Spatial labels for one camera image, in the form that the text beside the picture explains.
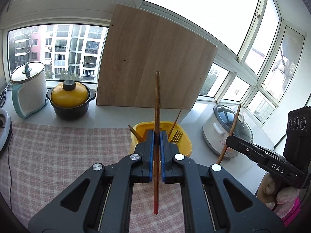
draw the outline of apartment building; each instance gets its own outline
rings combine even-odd
[[[22,28],[9,34],[10,70],[29,61],[41,61],[40,26]]]
[[[97,82],[108,28],[90,25],[44,25],[41,60],[53,79],[62,71],[83,81]]]
[[[61,79],[62,72],[67,71],[75,74],[77,80],[97,82],[107,32],[105,27],[76,24],[39,25],[11,31],[10,70],[29,61],[40,61],[45,71],[50,72],[50,79]]]

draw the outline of fork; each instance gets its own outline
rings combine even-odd
[[[181,131],[176,131],[175,135],[173,136],[172,140],[170,141],[170,143],[174,143],[176,145],[178,145],[178,143],[180,142],[180,139],[182,137],[183,133]]]

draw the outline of pink checkered tablecloth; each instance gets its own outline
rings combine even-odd
[[[128,129],[85,129],[13,122],[9,147],[12,211],[27,227],[30,218],[97,162],[117,163],[128,154]],[[0,191],[9,200],[7,151],[0,156]],[[179,184],[160,183],[159,215],[152,184],[135,184],[130,232],[184,232]]]

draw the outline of chopstick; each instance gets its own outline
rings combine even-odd
[[[131,125],[128,125],[130,127],[130,131],[133,133],[133,135],[137,138],[139,142],[144,142],[143,138],[136,132],[136,130],[133,129]]]
[[[236,123],[238,121],[238,115],[240,114],[240,109],[241,109],[241,104],[238,105],[238,110],[237,110],[237,112],[235,114],[235,117],[233,119],[233,124],[232,124],[232,127],[231,127],[231,130],[230,130],[230,133],[229,133],[228,137],[233,135],[235,125],[236,125]],[[228,145],[225,144],[224,148],[222,149],[221,154],[219,155],[219,158],[218,158],[216,164],[219,165],[221,163],[221,161],[224,158],[224,155],[225,155],[227,149],[228,149]]]
[[[167,139],[169,139],[169,136],[171,135],[171,133],[172,133],[174,127],[175,127],[175,124],[177,123],[178,117],[179,117],[179,115],[180,115],[182,109],[183,109],[183,108],[181,107],[181,108],[180,108],[180,111],[179,111],[179,113],[178,113],[178,115],[177,115],[177,117],[176,117],[176,119],[175,119],[175,121],[174,121],[174,123],[173,123],[173,125],[172,125],[172,127],[171,127],[171,129],[169,130],[169,133],[167,134]]]
[[[153,170],[153,210],[159,212],[159,175],[160,175],[160,72],[155,74],[155,128],[154,128],[154,170]]]

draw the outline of wooden cutting board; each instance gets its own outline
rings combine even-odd
[[[161,73],[161,108],[191,109],[217,47],[172,21],[117,5],[98,78],[97,105],[154,108]]]

